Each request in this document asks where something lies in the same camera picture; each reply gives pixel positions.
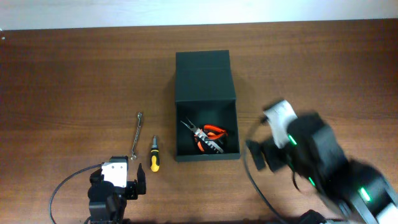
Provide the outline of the orange screwdriver bit holder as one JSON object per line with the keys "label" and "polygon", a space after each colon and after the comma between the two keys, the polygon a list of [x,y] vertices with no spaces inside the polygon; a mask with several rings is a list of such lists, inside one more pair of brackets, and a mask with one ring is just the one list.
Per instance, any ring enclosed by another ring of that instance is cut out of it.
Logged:
{"label": "orange screwdriver bit holder", "polygon": [[207,131],[205,129],[197,129],[194,132],[195,144],[201,152],[213,151],[215,154],[224,153],[222,147],[222,138],[226,136],[226,132],[218,132],[214,130]]}

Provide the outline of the small red cutting pliers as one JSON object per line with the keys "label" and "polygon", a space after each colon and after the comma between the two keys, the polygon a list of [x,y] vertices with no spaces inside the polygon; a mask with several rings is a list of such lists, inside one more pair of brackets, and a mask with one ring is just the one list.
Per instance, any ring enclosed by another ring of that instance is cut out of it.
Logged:
{"label": "small red cutting pliers", "polygon": [[203,127],[203,131],[207,135],[207,140],[220,144],[226,143],[226,139],[228,137],[227,130],[212,124],[206,124]]}

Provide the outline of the orange black long-nose pliers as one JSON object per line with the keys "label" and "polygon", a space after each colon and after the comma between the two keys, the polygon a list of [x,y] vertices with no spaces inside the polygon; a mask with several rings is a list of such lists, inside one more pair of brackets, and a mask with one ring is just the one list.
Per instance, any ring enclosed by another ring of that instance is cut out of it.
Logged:
{"label": "orange black long-nose pliers", "polygon": [[223,153],[223,149],[220,145],[214,141],[207,140],[207,135],[203,131],[203,128],[196,127],[189,119],[188,124],[181,121],[192,133],[195,140],[195,145],[199,148],[200,152],[205,153],[210,150],[215,151],[215,153]]}

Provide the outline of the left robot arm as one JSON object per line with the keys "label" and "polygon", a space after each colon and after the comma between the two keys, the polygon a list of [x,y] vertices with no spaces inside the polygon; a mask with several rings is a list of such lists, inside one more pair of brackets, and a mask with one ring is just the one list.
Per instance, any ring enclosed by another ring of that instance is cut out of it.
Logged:
{"label": "left robot arm", "polygon": [[127,202],[146,194],[146,175],[139,165],[137,178],[127,180],[128,165],[125,162],[105,162],[90,175],[88,190],[91,223],[130,223],[124,217]]}

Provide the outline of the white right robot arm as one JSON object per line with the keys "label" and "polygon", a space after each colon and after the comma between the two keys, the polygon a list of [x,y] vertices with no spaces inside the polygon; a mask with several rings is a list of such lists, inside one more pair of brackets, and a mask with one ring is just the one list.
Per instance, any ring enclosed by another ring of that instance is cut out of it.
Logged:
{"label": "white right robot arm", "polygon": [[373,166],[345,156],[332,128],[318,113],[299,116],[287,126],[287,142],[246,140],[257,170],[289,167],[307,179],[319,198],[344,220],[397,223],[397,192]]}

